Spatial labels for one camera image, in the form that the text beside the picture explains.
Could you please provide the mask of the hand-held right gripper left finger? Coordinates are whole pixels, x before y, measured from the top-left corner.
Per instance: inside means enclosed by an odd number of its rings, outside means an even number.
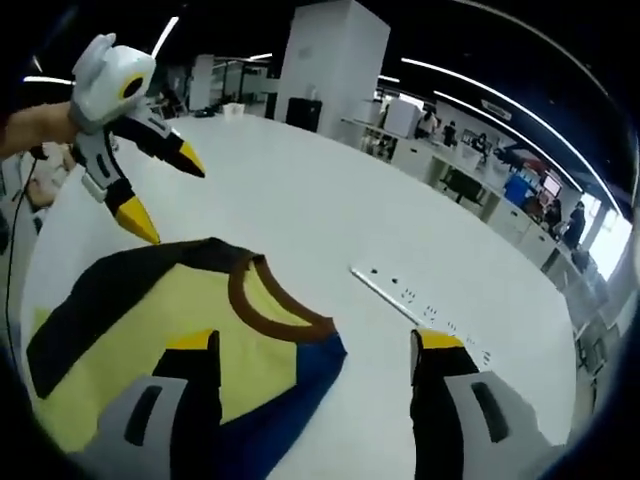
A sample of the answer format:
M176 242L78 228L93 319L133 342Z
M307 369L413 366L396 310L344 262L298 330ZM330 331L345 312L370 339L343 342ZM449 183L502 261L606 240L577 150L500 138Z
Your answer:
M74 460L93 479L214 478L220 386L219 332L188 336L107 405Z

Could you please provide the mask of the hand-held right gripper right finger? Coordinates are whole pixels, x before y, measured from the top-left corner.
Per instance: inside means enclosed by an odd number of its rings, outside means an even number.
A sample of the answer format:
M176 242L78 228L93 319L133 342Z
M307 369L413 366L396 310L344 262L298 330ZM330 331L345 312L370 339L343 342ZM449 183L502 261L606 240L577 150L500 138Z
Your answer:
M560 457L533 407L459 339L414 329L411 355L417 479L537 479Z

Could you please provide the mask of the person's left hand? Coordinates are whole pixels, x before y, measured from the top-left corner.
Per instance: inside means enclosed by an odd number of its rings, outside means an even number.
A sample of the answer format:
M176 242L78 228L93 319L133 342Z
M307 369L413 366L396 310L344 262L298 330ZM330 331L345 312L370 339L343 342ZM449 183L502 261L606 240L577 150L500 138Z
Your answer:
M70 103L42 104L1 117L1 160L45 142L69 143L79 132Z

